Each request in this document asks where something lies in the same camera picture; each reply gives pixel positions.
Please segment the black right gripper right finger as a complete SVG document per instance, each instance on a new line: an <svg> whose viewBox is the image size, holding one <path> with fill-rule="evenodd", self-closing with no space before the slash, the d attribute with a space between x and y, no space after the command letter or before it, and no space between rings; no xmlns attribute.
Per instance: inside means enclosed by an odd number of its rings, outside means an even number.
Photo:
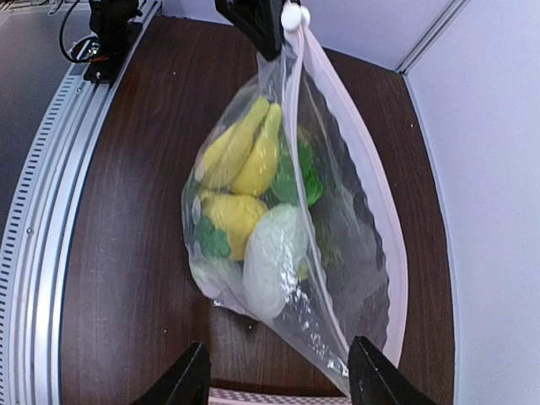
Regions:
<svg viewBox="0 0 540 405"><path fill-rule="evenodd" d="M367 338L357 336L348 352L352 404L431 404Z"/></svg>

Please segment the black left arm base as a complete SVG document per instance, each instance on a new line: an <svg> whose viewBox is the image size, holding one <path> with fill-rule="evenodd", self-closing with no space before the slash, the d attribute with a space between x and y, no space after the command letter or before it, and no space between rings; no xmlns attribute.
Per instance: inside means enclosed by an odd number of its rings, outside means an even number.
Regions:
<svg viewBox="0 0 540 405"><path fill-rule="evenodd" d="M112 86L118 79L120 72L132 50L136 39L143 28L142 23L129 22L127 24L127 43L120 50L105 54L95 62L91 62L84 73L84 80L92 84L106 84Z"/></svg>

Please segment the yellow lemon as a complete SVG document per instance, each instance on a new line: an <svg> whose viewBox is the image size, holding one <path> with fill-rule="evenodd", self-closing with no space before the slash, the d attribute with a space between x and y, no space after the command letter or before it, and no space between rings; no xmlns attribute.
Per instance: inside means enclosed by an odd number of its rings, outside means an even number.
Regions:
<svg viewBox="0 0 540 405"><path fill-rule="evenodd" d="M253 196L211 191L200 192L199 198L203 215L227 237L230 247L228 258L243 261L247 241L267 212L267 205Z"/></svg>

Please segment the clear zip top bag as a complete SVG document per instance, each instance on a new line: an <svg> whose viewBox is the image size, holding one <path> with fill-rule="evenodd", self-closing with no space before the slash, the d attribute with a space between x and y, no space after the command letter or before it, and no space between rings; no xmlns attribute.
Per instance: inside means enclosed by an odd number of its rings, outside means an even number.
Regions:
<svg viewBox="0 0 540 405"><path fill-rule="evenodd" d="M408 265L370 132L310 30L285 1L262 14L272 50L198 150L181 194L198 288L260 321L349 391L349 350L402 354Z"/></svg>

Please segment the small napa cabbage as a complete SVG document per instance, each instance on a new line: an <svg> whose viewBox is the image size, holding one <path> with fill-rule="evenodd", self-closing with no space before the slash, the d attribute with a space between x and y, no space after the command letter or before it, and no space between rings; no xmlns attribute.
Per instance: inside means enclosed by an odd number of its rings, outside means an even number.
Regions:
<svg viewBox="0 0 540 405"><path fill-rule="evenodd" d="M268 210L251 233L242 283L249 311L262 321L278 317L298 284L308 246L300 208L280 203Z"/></svg>

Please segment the round green cabbage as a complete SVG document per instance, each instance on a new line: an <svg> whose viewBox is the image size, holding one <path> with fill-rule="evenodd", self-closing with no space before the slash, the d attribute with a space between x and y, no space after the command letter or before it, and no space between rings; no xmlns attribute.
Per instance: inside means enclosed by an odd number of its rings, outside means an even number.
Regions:
<svg viewBox="0 0 540 405"><path fill-rule="evenodd" d="M271 184L273 195L281 203L297 205L299 192L296 185L294 164L289 145L285 137L279 139L278 168ZM307 205L313 206L321 197L323 185L314 166L311 146L306 142L298 142L298 162L303 179Z"/></svg>

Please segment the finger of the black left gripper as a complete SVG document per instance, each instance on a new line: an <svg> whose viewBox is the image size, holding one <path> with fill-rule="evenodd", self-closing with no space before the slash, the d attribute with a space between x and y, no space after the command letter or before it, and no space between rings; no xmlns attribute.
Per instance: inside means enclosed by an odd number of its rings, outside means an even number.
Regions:
<svg viewBox="0 0 540 405"><path fill-rule="evenodd" d="M275 60L284 43L282 0L215 0L216 10L241 31L266 60Z"/></svg>

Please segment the pink plastic basket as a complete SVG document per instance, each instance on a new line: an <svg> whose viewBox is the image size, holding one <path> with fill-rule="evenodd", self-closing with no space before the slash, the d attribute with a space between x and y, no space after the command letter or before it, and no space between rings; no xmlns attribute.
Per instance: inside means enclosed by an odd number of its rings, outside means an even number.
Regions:
<svg viewBox="0 0 540 405"><path fill-rule="evenodd" d="M211 387L209 391L208 403L230 405L338 405L351 404L351 400L347 397L270 395Z"/></svg>

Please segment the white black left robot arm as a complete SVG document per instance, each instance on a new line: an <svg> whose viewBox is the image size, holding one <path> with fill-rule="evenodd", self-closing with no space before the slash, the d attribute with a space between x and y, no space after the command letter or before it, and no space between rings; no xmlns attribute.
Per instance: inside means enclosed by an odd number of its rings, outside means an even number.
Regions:
<svg viewBox="0 0 540 405"><path fill-rule="evenodd" d="M89 27L97 34L100 49L106 55L127 49L128 20L143 15L138 1L91 1ZM216 0L216 10L239 29L259 53L272 61L278 57L284 43L281 25L283 1Z"/></svg>

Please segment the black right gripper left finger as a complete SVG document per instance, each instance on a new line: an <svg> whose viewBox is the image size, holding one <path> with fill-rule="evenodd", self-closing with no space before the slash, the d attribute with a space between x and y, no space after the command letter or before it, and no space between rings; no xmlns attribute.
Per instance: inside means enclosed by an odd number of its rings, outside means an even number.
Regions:
<svg viewBox="0 0 540 405"><path fill-rule="evenodd" d="M195 342L133 404L208 404L209 388L209 352Z"/></svg>

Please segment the green leafy vegetable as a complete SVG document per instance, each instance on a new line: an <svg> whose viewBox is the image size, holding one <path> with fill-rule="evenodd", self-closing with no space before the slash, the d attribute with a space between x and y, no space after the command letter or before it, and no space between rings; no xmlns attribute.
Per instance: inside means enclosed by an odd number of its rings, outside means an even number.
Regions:
<svg viewBox="0 0 540 405"><path fill-rule="evenodd" d="M230 258L231 247L226 232L217 229L207 216L199 219L194 229L194 236L205 257Z"/></svg>

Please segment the yellow banana bunch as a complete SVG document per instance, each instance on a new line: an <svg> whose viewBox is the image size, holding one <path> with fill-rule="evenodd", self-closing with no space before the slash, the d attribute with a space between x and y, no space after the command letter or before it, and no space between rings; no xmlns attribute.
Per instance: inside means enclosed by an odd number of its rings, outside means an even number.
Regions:
<svg viewBox="0 0 540 405"><path fill-rule="evenodd" d="M261 196L278 165L278 138L283 111L260 97L244 118L212 141L196 166L196 179L210 189Z"/></svg>

